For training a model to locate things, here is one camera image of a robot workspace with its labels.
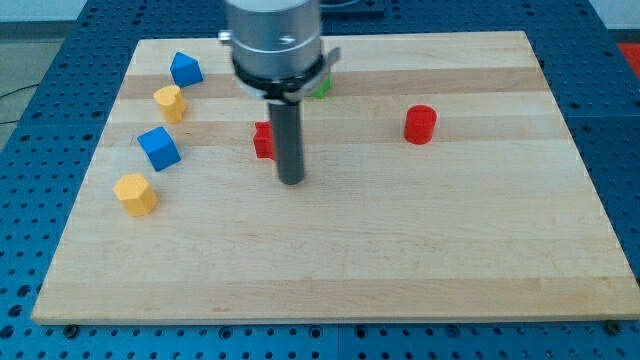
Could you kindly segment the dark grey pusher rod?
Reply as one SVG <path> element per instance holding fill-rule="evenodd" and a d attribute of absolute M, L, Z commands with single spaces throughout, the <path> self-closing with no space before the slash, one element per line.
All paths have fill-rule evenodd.
<path fill-rule="evenodd" d="M 279 180 L 296 185 L 305 176 L 300 104 L 269 104 L 268 111 Z"/>

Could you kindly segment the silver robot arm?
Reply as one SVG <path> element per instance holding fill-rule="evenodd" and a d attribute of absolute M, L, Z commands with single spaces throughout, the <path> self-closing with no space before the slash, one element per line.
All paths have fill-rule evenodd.
<path fill-rule="evenodd" d="M 341 49 L 324 50 L 318 0 L 226 0 L 230 47 L 238 82 L 267 103 L 279 180 L 305 178 L 302 102 L 324 85 Z"/>

